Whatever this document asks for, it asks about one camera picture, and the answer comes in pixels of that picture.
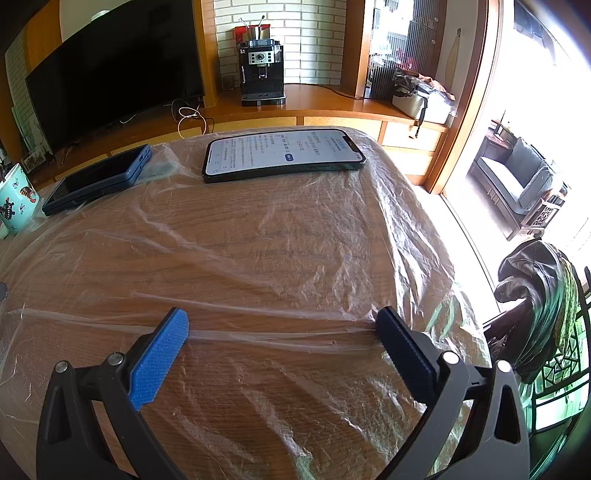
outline chair backrest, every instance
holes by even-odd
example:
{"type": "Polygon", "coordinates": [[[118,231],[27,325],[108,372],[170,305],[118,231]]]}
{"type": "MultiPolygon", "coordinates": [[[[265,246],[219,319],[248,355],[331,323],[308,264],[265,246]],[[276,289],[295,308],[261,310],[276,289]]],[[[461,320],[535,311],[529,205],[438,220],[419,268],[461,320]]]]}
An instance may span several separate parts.
{"type": "Polygon", "coordinates": [[[519,138],[509,159],[505,162],[505,167],[509,169],[521,186],[525,187],[542,164],[545,164],[545,161],[538,152],[522,138],[519,138]]]}

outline plastic wrap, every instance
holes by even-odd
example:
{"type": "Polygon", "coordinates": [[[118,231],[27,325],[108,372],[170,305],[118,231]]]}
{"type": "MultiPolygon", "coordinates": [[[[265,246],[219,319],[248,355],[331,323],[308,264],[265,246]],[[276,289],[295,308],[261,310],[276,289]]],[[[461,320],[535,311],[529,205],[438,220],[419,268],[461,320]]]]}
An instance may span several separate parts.
{"type": "Polygon", "coordinates": [[[158,145],[133,188],[38,213],[2,243],[0,438],[31,478],[54,364],[126,351],[174,306],[189,340],[142,414],[188,478],[374,479],[424,411],[375,335],[383,306],[489,363],[410,184],[374,140],[345,130],[361,171],[204,184],[207,144],[233,134],[158,145]]]}

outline white brick wall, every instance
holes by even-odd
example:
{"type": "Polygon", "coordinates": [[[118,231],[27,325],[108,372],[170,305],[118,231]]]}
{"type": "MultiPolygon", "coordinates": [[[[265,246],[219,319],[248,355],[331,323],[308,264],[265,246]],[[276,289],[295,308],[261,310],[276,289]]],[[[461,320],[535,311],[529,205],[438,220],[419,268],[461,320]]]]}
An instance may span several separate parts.
{"type": "Polygon", "coordinates": [[[6,61],[6,74],[8,77],[8,86],[10,88],[10,95],[12,103],[15,106],[18,116],[22,120],[22,129],[25,136],[25,144],[27,148],[29,145],[35,146],[33,133],[29,120],[35,116],[33,111],[33,104],[29,96],[29,90],[25,79],[27,78],[27,67],[25,66],[25,48],[23,43],[23,34],[20,32],[18,37],[8,47],[4,54],[6,61]]]}
{"type": "Polygon", "coordinates": [[[340,84],[345,1],[217,0],[214,6],[223,77],[238,84],[233,29],[243,24],[239,19],[257,24],[265,15],[263,23],[271,24],[271,38],[284,46],[286,83],[340,84]]]}

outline black tv screen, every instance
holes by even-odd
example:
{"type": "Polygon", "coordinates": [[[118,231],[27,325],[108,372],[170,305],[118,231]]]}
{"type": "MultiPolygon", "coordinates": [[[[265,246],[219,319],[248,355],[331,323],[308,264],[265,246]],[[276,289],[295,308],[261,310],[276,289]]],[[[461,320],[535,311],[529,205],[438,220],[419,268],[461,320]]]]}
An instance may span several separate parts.
{"type": "Polygon", "coordinates": [[[175,98],[202,95],[191,0],[131,0],[68,38],[27,77],[54,152],[175,98]]]}

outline wooden floor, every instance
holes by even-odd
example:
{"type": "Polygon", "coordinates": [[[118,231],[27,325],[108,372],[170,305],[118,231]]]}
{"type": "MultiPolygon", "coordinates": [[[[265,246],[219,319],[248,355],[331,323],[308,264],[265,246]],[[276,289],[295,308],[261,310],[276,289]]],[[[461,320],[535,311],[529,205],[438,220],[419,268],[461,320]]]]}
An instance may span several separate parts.
{"type": "Polygon", "coordinates": [[[499,305],[478,257],[456,218],[439,195],[430,195],[421,187],[415,187],[415,192],[449,251],[456,269],[455,280],[468,297],[476,320],[482,324],[495,317],[500,312],[499,305]]]}
{"type": "Polygon", "coordinates": [[[482,185],[471,174],[446,190],[445,196],[464,224],[496,284],[501,261],[529,236],[519,234],[512,240],[507,240],[511,228],[482,185]]]}

